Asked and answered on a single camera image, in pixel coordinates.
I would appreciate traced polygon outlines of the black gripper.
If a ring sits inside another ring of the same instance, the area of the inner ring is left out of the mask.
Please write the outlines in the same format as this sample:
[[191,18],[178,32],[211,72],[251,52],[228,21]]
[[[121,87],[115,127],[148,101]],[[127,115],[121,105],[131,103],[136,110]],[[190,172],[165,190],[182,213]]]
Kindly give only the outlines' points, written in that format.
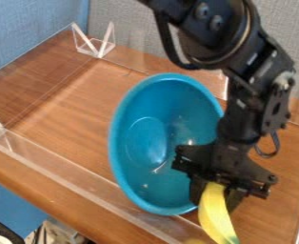
[[206,145],[178,145],[172,168],[190,177],[190,199],[200,204],[208,182],[226,190],[227,209],[232,213],[246,195],[267,198],[278,176],[248,156],[250,144],[219,138]]

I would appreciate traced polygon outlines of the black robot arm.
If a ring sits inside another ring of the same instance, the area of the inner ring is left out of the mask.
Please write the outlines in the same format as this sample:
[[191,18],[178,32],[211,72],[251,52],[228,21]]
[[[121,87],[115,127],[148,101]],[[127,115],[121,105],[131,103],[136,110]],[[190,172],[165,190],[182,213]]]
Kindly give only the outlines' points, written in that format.
[[190,199],[199,203],[207,184],[226,187],[227,208],[243,198],[266,198],[279,177],[251,158],[260,139],[272,137],[291,118],[288,100],[295,64],[264,31],[254,0],[137,0],[153,12],[164,50],[182,68],[220,70],[230,78],[228,104],[218,137],[179,145],[174,168],[191,179]]

